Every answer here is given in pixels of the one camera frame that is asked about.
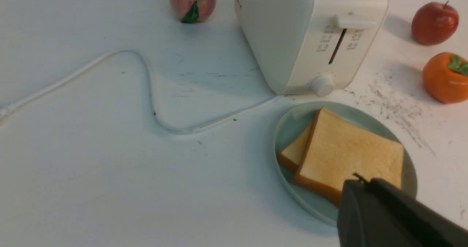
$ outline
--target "table surface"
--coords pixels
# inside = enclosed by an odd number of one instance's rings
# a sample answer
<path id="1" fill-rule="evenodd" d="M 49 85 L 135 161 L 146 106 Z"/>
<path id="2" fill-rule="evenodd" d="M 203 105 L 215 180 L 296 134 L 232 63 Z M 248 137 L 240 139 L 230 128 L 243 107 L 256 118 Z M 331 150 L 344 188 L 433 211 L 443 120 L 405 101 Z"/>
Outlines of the table surface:
<path id="1" fill-rule="evenodd" d="M 424 47 L 411 40 L 410 22 L 430 1 L 391 0 L 354 81 L 320 100 L 393 131 L 414 161 L 418 200 L 468 228 L 468 103 L 440 105 L 421 87 L 431 57 L 468 55 L 468 0 L 450 0 L 458 32 Z M 272 96 L 234 0 L 218 0 L 197 25 L 175 20 L 168 0 L 0 0 L 0 41 L 0 105 L 125 46 L 154 65 L 171 124 L 197 125 Z M 152 115 L 142 64 L 118 54 L 1 126 L 0 245 L 337 247 L 336 229 L 289 197 L 271 154 L 281 116 L 318 99 L 284 97 L 207 132 L 170 135 Z"/>

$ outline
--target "apple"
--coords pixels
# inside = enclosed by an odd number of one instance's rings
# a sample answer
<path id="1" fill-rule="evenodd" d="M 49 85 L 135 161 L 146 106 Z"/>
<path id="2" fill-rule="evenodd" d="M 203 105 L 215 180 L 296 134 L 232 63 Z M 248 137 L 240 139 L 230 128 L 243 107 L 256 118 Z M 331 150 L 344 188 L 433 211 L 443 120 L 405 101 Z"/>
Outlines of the apple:
<path id="1" fill-rule="evenodd" d="M 205 21 L 214 10 L 216 0 L 169 0 L 176 17 L 182 23 Z"/>
<path id="2" fill-rule="evenodd" d="M 453 7 L 438 2 L 423 5 L 411 22 L 411 35 L 426 46 L 440 44 L 457 30 L 458 12 Z"/>

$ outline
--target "light blue plate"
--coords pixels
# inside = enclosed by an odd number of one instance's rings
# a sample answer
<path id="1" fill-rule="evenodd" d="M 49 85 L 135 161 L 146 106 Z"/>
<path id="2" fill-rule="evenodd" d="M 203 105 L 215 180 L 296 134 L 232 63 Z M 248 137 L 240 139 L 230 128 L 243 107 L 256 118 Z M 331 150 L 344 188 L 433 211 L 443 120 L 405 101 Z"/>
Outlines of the light blue plate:
<path id="1" fill-rule="evenodd" d="M 382 123 L 356 108 L 337 102 L 308 102 L 289 110 L 279 121 L 274 138 L 275 155 L 280 154 L 284 148 L 293 142 L 312 122 L 315 113 L 323 107 L 363 129 L 374 132 L 381 137 L 400 142 Z M 314 217 L 329 225 L 336 226 L 338 209 L 323 197 L 294 185 L 293 173 L 280 166 L 276 158 L 275 164 L 278 166 L 277 169 L 281 180 L 296 202 Z M 403 159 L 401 189 L 416 198 L 418 191 L 416 170 L 406 149 Z"/>

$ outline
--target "orange persimmon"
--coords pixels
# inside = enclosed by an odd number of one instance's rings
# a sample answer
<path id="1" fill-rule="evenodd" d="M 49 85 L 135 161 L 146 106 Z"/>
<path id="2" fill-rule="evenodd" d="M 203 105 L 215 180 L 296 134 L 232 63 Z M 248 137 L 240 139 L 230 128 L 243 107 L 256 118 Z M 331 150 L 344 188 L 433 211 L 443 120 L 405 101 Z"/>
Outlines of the orange persimmon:
<path id="1" fill-rule="evenodd" d="M 445 104 L 468 100 L 468 62 L 450 52 L 435 55 L 424 66 L 423 86 Z"/>

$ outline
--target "white toaster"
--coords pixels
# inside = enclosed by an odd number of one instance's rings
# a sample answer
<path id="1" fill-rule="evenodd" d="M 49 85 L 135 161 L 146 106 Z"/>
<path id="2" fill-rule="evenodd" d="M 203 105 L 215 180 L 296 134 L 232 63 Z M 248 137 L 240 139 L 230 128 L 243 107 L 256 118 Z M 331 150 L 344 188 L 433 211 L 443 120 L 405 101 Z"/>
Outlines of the white toaster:
<path id="1" fill-rule="evenodd" d="M 388 0 L 235 0 L 268 85 L 278 95 L 326 96 L 353 80 Z"/>

